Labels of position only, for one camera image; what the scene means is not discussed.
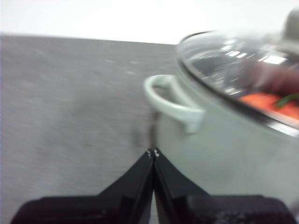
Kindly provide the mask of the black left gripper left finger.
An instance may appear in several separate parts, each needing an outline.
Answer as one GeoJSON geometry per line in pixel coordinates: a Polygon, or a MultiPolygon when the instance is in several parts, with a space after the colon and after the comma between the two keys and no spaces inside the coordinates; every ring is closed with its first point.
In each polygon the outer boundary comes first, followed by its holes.
{"type": "Polygon", "coordinates": [[[154,155],[147,150],[98,195],[54,196],[24,203],[13,224],[147,224],[153,194],[154,155]]]}

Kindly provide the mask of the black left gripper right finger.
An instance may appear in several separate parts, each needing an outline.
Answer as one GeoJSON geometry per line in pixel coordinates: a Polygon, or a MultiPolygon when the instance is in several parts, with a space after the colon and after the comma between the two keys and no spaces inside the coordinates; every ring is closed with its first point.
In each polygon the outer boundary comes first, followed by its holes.
{"type": "Polygon", "coordinates": [[[183,175],[158,149],[154,193],[161,224],[293,224],[285,204],[262,195],[210,195],[183,175]]]}

